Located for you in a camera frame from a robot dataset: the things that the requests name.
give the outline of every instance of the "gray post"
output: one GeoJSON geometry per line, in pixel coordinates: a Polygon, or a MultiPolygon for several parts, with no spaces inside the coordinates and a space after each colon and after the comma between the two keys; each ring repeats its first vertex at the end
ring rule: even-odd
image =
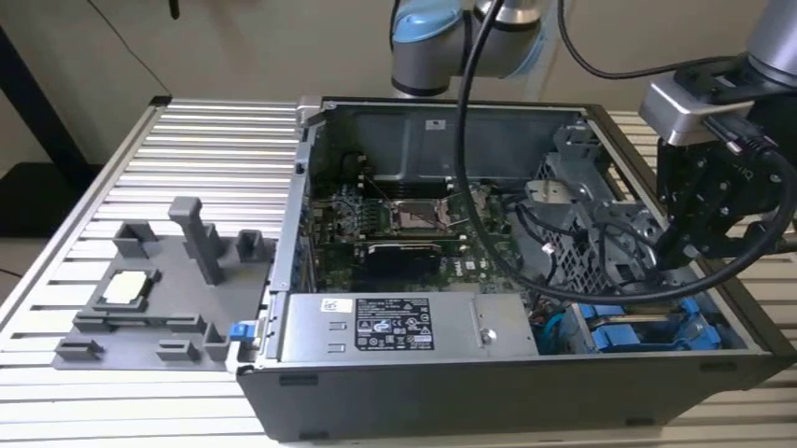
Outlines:
{"type": "Polygon", "coordinates": [[[183,228],[186,247],[195,254],[196,265],[208,285],[224,281],[224,273],[215,259],[214,244],[208,239],[199,217],[202,202],[198,198],[178,197],[170,207],[170,219],[183,228]]]}

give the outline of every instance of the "blue latch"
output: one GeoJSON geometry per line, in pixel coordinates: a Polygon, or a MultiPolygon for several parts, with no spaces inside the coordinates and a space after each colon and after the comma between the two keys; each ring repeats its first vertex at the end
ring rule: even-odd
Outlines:
{"type": "MultiPolygon", "coordinates": [[[[625,310],[618,305],[581,305],[585,319],[598,315],[625,315],[625,310]]],[[[629,324],[601,327],[593,332],[593,341],[600,351],[610,350],[618,346],[638,346],[640,337],[629,324]]]]}
{"type": "Polygon", "coordinates": [[[252,343],[255,334],[255,325],[250,322],[238,322],[230,327],[230,340],[240,343],[252,343]]]}

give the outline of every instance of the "motherboard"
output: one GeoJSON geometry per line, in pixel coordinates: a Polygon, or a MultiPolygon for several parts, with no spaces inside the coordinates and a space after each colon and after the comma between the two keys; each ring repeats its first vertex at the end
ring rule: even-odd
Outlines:
{"type": "MultiPolygon", "coordinates": [[[[369,179],[314,201],[317,290],[519,291],[466,225],[462,195],[393,199],[386,190],[369,179]]],[[[473,186],[473,196],[501,254],[522,263],[501,197],[481,185],[473,186]]]]}

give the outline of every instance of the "warning label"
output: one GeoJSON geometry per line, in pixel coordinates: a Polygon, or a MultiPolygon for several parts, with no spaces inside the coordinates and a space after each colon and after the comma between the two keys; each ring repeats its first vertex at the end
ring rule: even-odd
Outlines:
{"type": "Polygon", "coordinates": [[[435,349],[429,299],[358,299],[355,312],[358,349],[435,349]]]}

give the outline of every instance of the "aluminum extrusion table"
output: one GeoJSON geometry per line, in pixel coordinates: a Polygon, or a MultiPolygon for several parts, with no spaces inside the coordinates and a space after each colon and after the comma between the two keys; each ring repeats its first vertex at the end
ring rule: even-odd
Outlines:
{"type": "MultiPolygon", "coordinates": [[[[147,109],[95,184],[0,306],[0,441],[60,448],[276,446],[231,374],[55,371],[54,348],[116,254],[124,219],[178,234],[167,210],[198,196],[222,235],[276,238],[292,170],[297,105],[174,100],[147,109]]],[[[613,113],[656,168],[657,136],[613,113]]],[[[761,259],[740,276],[797,344],[797,259],[761,259]]],[[[709,398],[664,429],[362,441],[367,446],[797,446],[797,369],[709,398]]]]}

